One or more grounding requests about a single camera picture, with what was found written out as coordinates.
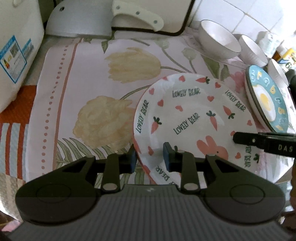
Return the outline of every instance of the white handle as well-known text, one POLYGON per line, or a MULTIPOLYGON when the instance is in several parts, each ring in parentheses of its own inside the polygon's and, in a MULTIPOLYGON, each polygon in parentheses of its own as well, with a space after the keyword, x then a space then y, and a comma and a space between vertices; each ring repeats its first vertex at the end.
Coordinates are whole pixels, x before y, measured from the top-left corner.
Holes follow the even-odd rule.
POLYGON ((150 12, 144 8, 141 8, 134 3, 127 3, 115 0, 112 4, 112 12, 113 16, 116 16, 118 14, 127 14, 141 19, 142 21, 149 24, 154 31, 161 30, 164 25, 163 19, 159 15, 150 12))

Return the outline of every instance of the white bowl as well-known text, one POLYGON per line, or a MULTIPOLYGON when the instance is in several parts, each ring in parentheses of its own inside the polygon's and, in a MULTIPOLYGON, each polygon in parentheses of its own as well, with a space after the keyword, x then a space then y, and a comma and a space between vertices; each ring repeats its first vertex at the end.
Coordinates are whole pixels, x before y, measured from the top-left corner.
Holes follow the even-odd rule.
POLYGON ((217 59, 230 59, 238 56, 241 46, 226 28, 210 20, 200 22, 199 41, 203 49, 217 59))
POLYGON ((274 59, 271 59, 268 62, 267 70, 269 76, 273 79, 273 81, 279 88, 286 88, 289 85, 285 73, 274 59))
POLYGON ((239 54, 239 58, 248 65, 257 65, 264 67, 267 65, 268 60, 263 50, 248 36, 242 35, 239 39, 239 44, 242 47, 242 51, 239 54))

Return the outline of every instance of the label sticker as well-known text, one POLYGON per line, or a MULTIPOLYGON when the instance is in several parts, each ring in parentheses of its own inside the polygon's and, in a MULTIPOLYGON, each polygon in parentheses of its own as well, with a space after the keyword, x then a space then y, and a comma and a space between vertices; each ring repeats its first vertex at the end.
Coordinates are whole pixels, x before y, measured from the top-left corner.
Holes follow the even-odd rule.
POLYGON ((28 42, 25 44, 25 46, 22 49, 22 53, 26 60, 28 60, 32 50, 34 49, 34 46, 32 44, 31 39, 28 40, 28 42))
POLYGON ((14 35, 0 51, 0 64, 10 79, 16 84, 25 69, 27 61, 14 35))

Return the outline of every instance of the rice cooker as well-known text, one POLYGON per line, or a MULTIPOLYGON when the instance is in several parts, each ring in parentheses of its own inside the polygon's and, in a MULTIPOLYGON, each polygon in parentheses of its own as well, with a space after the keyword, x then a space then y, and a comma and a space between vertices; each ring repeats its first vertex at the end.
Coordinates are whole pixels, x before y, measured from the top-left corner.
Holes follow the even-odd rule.
POLYGON ((16 98, 43 35, 38 0, 0 0, 0 113, 16 98))

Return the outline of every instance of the qr code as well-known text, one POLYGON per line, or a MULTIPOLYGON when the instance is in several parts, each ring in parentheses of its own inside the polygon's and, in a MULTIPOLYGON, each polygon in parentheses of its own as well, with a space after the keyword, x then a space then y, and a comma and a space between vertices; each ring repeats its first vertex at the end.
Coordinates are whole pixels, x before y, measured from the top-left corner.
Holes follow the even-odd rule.
POLYGON ((16 56, 16 54, 18 53, 18 50, 19 50, 19 48, 18 48, 18 46, 17 46, 17 43, 15 43, 15 44, 12 46, 12 48, 10 49, 10 52, 11 52, 13 58, 14 58, 14 57, 16 56))

